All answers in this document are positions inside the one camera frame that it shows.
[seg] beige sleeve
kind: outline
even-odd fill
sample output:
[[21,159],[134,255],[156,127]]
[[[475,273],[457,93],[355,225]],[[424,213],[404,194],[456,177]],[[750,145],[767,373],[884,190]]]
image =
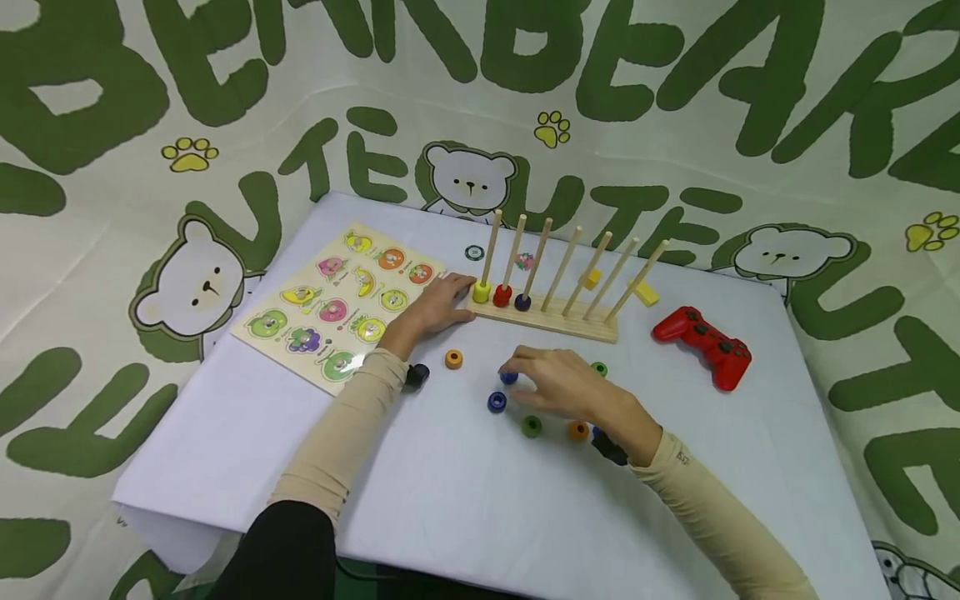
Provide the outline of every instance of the beige sleeve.
[[630,463],[743,600],[817,600],[800,566],[675,435],[648,468]]
[[385,349],[364,359],[306,434],[276,482],[269,504],[298,500],[324,511],[337,529],[350,485],[380,439],[383,421],[403,387],[407,364]]

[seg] backdrop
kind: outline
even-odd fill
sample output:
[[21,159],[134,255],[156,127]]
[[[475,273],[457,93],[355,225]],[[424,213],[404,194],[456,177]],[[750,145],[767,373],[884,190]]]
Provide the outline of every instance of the backdrop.
[[891,589],[960,596],[960,0],[6,0],[0,27],[0,596],[178,584],[109,494],[330,189],[776,286]]

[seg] right hand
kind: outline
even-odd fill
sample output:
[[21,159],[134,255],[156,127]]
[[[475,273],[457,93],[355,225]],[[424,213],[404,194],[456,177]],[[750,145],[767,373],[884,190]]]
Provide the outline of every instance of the right hand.
[[636,404],[632,394],[600,376],[573,350],[517,346],[499,372],[522,372],[537,384],[535,391],[511,390],[510,396],[517,401],[534,410],[601,427],[610,409]]

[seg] white tablecloth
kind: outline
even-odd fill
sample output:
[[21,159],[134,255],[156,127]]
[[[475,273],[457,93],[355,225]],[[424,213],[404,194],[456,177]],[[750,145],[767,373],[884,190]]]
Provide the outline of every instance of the white tablecloth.
[[[490,229],[446,216],[342,194],[321,200],[252,299],[278,289],[351,221],[480,274],[464,256]],[[513,233],[502,231],[491,279],[503,274]],[[585,239],[595,235],[587,231]],[[522,252],[533,252],[525,234]],[[546,247],[535,292],[545,292],[565,244]],[[565,298],[592,254],[574,253],[558,291]],[[607,252],[604,274],[617,259]],[[613,304],[642,261],[611,288]],[[526,274],[511,283],[521,288]],[[648,281],[660,303],[630,299],[616,345],[478,319],[422,344],[411,362],[431,370],[397,405],[341,521],[338,551],[515,593],[556,599],[727,598],[719,577],[659,499],[564,423],[544,419],[535,440],[526,413],[487,410],[501,389],[496,369],[517,344],[573,348],[602,361],[765,523],[803,567],[822,600],[887,593],[837,458],[820,401],[779,294],[731,277],[659,264]],[[590,300],[585,291],[580,300]],[[739,387],[718,392],[695,350],[659,345],[651,328],[677,306],[699,308],[754,355]],[[464,366],[444,367],[458,348]],[[183,388],[120,479],[113,500],[131,527],[173,569],[210,555],[224,530],[246,531],[330,396],[229,335]]]

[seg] red game controller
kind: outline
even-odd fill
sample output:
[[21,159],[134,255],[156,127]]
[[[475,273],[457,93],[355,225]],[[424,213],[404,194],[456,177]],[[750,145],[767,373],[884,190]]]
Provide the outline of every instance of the red game controller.
[[692,306],[673,311],[654,327],[653,336],[659,342],[680,338],[688,346],[698,348],[713,366],[713,385],[725,392],[736,388],[753,360],[746,344],[720,333]]

